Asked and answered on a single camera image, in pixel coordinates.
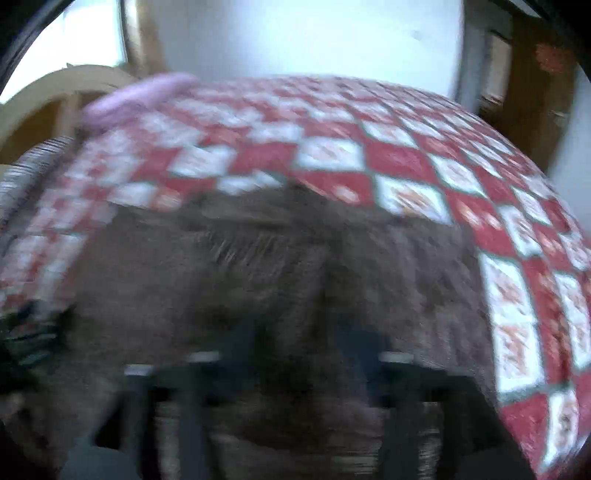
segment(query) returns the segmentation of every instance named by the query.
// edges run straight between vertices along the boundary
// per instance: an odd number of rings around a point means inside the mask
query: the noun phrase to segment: white wall
[[[152,0],[169,67],[203,80],[317,73],[454,94],[462,0]]]
[[[549,176],[581,226],[591,233],[591,82],[581,68],[569,125]]]

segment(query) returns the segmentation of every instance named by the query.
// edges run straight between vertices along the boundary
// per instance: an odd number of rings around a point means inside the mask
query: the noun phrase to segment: doorway
[[[509,40],[490,31],[486,42],[486,73],[478,103],[478,116],[498,129],[511,71],[512,47]]]

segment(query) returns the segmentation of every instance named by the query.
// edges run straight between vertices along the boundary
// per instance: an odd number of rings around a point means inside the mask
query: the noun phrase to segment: red and white quilt
[[[502,417],[540,477],[591,431],[587,243],[539,169],[448,99],[339,77],[199,86],[89,140],[11,246],[5,307],[51,299],[113,204],[178,208],[295,177],[353,205],[472,227]]]

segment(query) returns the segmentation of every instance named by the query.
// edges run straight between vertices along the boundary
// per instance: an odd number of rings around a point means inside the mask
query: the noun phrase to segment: dark object
[[[518,445],[471,378],[391,361],[400,357],[380,350],[386,341],[376,333],[335,315],[330,322],[343,354],[365,374],[368,390],[375,393],[373,401],[390,408],[377,479],[421,478],[419,433],[426,401],[437,403],[441,411],[437,421],[443,438],[436,478],[535,479]],[[60,479],[160,480],[154,404],[171,395],[181,405],[180,478],[223,478],[209,440],[206,407],[232,401],[233,393],[262,380],[265,367],[258,362],[258,350],[264,348],[265,325],[268,322],[257,319],[240,324],[219,352],[195,354],[185,367],[160,372],[146,365],[128,367],[124,391],[114,409],[70,452]]]
[[[0,320],[8,333],[0,338],[0,394],[37,388],[30,372],[56,350],[65,348],[65,330],[70,326],[73,307],[44,321],[34,319],[37,305],[26,303],[19,311]]]

